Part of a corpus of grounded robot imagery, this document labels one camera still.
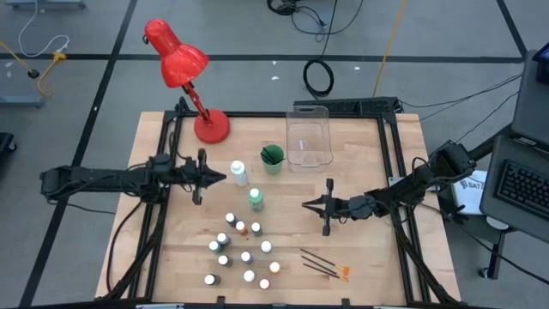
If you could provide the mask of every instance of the paint bottle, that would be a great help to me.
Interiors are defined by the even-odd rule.
[[[228,213],[225,215],[225,220],[227,223],[229,223],[229,225],[231,227],[236,227],[237,226],[237,217],[233,214],[233,213]]]
[[[231,163],[231,173],[234,177],[234,182],[238,186],[245,186],[248,184],[248,174],[246,173],[246,167],[241,161],[233,161]]]
[[[214,274],[208,274],[204,277],[204,283],[208,284],[209,286],[216,286],[220,284],[221,278]]]
[[[271,283],[267,280],[267,279],[262,279],[260,282],[259,282],[259,287],[261,289],[268,289],[268,287],[271,285]]]
[[[259,223],[257,223],[257,222],[254,222],[251,225],[251,232],[254,233],[254,235],[256,235],[256,236],[263,235],[263,230],[261,229],[261,225],[259,225]]]
[[[259,212],[265,208],[265,204],[263,203],[263,192],[257,188],[250,190],[250,193],[248,194],[248,201],[254,211]]]
[[[240,258],[242,258],[242,262],[246,264],[251,264],[251,261],[253,261],[251,254],[247,251],[242,252],[242,254],[240,255]]]
[[[246,235],[248,233],[248,228],[242,221],[237,222],[237,231],[240,235]]]
[[[232,258],[222,255],[217,258],[217,263],[219,263],[221,266],[225,267],[231,267],[232,266]]]
[[[225,233],[218,233],[217,242],[220,243],[222,246],[228,246],[231,244],[231,239]]]
[[[277,274],[279,271],[281,271],[281,265],[277,262],[271,263],[271,265],[268,266],[268,269],[273,273]]]
[[[273,246],[269,241],[265,240],[261,243],[261,251],[263,251],[264,253],[271,252],[271,249],[273,249]]]
[[[256,273],[254,273],[253,270],[246,270],[244,273],[244,280],[246,282],[252,282],[254,279],[256,279]]]
[[[223,246],[214,240],[209,243],[209,250],[211,250],[213,253],[221,253],[223,251]]]

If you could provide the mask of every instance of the gray floor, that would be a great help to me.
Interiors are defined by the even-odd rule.
[[[546,0],[506,0],[527,48],[549,40]],[[66,33],[67,53],[111,52],[129,0],[88,1],[79,10],[47,9],[25,35],[25,47],[36,52],[56,34]],[[304,0],[329,21],[331,1]],[[345,25],[359,1],[340,1],[335,28]],[[330,38],[329,55],[382,55],[398,0],[366,0],[357,21],[344,33]],[[2,39],[17,48],[17,34],[32,11],[15,11],[0,5]],[[166,19],[181,40],[207,54],[316,54],[323,45],[298,33],[288,18],[274,15],[257,0],[139,0],[128,29],[123,54],[154,54],[142,43],[144,23]],[[314,30],[301,15],[296,22]],[[410,1],[391,51],[399,56],[520,57],[495,0]],[[43,71],[48,60],[28,61]],[[37,94],[33,81],[17,63],[0,60],[0,94]],[[309,100],[301,81],[299,61],[215,61],[196,79],[203,102],[225,110],[282,111],[294,100]],[[335,88],[329,98],[369,97],[379,63],[330,63]],[[102,60],[68,60],[51,73],[46,86],[54,91],[41,109],[0,109],[0,131],[16,135],[19,149],[9,159],[0,182],[0,307],[17,306],[37,256],[53,206],[39,195],[39,173],[69,164],[106,67]],[[521,64],[412,64],[388,63],[378,95],[398,96],[425,105],[461,98],[520,73]],[[319,88],[324,73],[313,78]],[[429,150],[447,139],[456,139],[478,123],[519,82],[467,101],[422,123]],[[181,91],[167,89],[156,61],[117,61],[111,82],[82,165],[125,167],[141,111],[162,111],[177,102]],[[473,147],[507,124],[514,101],[506,104],[463,140]],[[437,109],[407,108],[425,116]],[[481,162],[487,167],[487,161]],[[71,202],[96,209],[116,208],[118,196],[80,194]],[[109,215],[68,209],[34,304],[91,300],[97,286],[108,235]],[[487,263],[488,253],[454,227],[447,227],[450,250],[462,298],[479,306],[539,308],[549,302],[541,283],[503,264],[500,279],[487,281],[476,270]],[[523,233],[509,236],[504,254],[520,265],[549,277],[544,263],[549,245]]]

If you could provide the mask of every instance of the white cable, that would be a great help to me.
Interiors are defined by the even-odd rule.
[[[34,0],[34,14],[33,14],[33,17],[31,17],[31,19],[28,20],[27,24],[23,27],[23,29],[21,29],[21,31],[19,32],[19,37],[17,38],[17,40],[19,42],[19,49],[21,50],[21,53],[23,55],[25,55],[27,57],[31,57],[31,58],[38,57],[41,54],[43,54],[45,52],[45,50],[48,49],[48,47],[50,47],[51,43],[53,43],[54,40],[59,39],[59,38],[65,38],[67,41],[65,42],[65,44],[63,46],[61,46],[61,48],[59,48],[57,50],[58,52],[62,52],[64,49],[69,47],[69,42],[70,42],[69,37],[64,35],[64,34],[60,34],[60,35],[54,36],[53,39],[50,39],[50,42],[39,53],[31,55],[31,54],[27,54],[25,52],[25,50],[23,49],[23,44],[21,43],[21,37],[22,37],[23,33],[25,32],[25,30],[27,30],[27,27],[31,24],[31,22],[33,22],[33,20],[34,20],[34,18],[36,17],[37,14],[38,14],[38,0]]]

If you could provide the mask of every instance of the wooden table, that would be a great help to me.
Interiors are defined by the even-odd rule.
[[[130,164],[144,162],[155,154],[162,115],[162,112],[142,113]],[[404,159],[410,172],[413,157],[427,156],[423,135],[417,115],[400,114],[397,118]],[[405,304],[395,234],[388,216],[349,221],[345,225],[332,221],[331,236],[323,237],[323,221],[300,206],[302,202],[320,197],[325,192],[326,178],[334,179],[334,196],[340,198],[353,197],[387,185],[375,120],[331,118],[329,126],[334,160],[326,171],[291,173],[285,162],[282,173],[275,176],[264,171],[259,151],[270,143],[286,147],[284,118],[232,118],[230,136],[215,145],[204,145],[197,140],[193,121],[193,118],[184,119],[180,153],[196,158],[197,150],[204,147],[208,153],[208,165],[226,173],[227,180],[202,191],[202,206],[194,205],[191,195],[180,187],[173,187],[154,301],[213,303],[218,295],[224,295],[227,303],[340,304],[342,298],[348,298],[353,305]],[[246,187],[234,184],[229,172],[229,165],[234,160],[246,164],[250,181]],[[392,162],[392,167],[396,169],[394,157]],[[253,187],[261,188],[265,195],[266,206],[261,213],[252,212],[247,202],[247,192]],[[121,195],[113,233],[136,202],[133,197]],[[437,207],[434,194],[428,193],[425,203]],[[143,211],[144,207],[132,216],[118,236],[114,251],[113,284],[127,270],[136,254]],[[240,236],[226,224],[227,212],[233,212],[248,225],[254,221],[260,222],[263,236]],[[449,294],[459,299],[440,215],[432,209],[421,207],[415,210],[415,214],[426,264]],[[208,243],[221,232],[228,233],[232,238],[232,244],[225,250],[235,259],[231,268],[218,265],[217,256],[208,249]],[[261,252],[259,245],[263,240],[273,244],[270,254]],[[301,247],[338,264],[350,266],[350,282],[341,282],[303,266]],[[245,265],[239,260],[242,251],[251,252],[253,264]],[[268,272],[272,261],[281,264],[279,274]],[[411,261],[409,263],[412,266],[415,298],[420,300],[415,267]],[[144,291],[148,262],[145,265],[138,294]],[[256,272],[253,283],[244,281],[243,274],[248,269]],[[221,284],[217,287],[205,285],[203,279],[208,273],[220,275]],[[259,280],[263,278],[270,280],[270,289],[259,288]],[[105,281],[106,259],[97,295],[106,293]]]

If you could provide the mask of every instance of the yellow cable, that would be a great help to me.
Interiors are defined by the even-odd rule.
[[[379,72],[377,72],[376,86],[374,86],[374,93],[371,95],[372,98],[376,97],[377,85],[379,84],[379,80],[381,80],[381,74],[383,73],[383,68],[385,68],[385,62],[387,61],[387,56],[389,55],[391,46],[393,45],[393,39],[395,39],[396,30],[398,29],[398,25],[401,23],[402,11],[406,6],[406,2],[407,0],[402,0],[401,7],[398,9],[398,15],[396,16],[395,25],[393,25],[393,31],[391,32],[391,36],[389,37],[389,43],[387,43],[387,47],[385,48],[385,53],[383,54],[383,61],[381,62],[381,67],[379,68]]]
[[[58,63],[58,62],[61,62],[63,61],[64,59],[67,58],[67,55],[59,52],[59,51],[56,51],[53,53],[53,61],[51,61],[50,65],[48,66],[47,69],[45,69],[44,73],[40,76],[40,78],[38,79],[38,90],[40,90],[40,92],[45,95],[45,96],[50,96],[52,94],[52,91],[50,92],[46,92],[44,89],[42,89],[42,81],[44,80],[44,78],[48,75],[48,73],[50,73],[50,70],[51,68],[53,68],[53,66]]]
[[[20,63],[22,66],[25,67],[25,69],[27,69],[27,71],[29,72],[32,72],[33,70],[31,70],[31,68],[27,65],[26,62],[24,62],[21,58],[17,57],[17,55],[15,55],[15,53],[9,48],[7,47],[2,41],[0,41],[0,45],[6,50],[8,51],[11,56],[13,56],[15,58],[15,60],[17,60],[18,63]]]

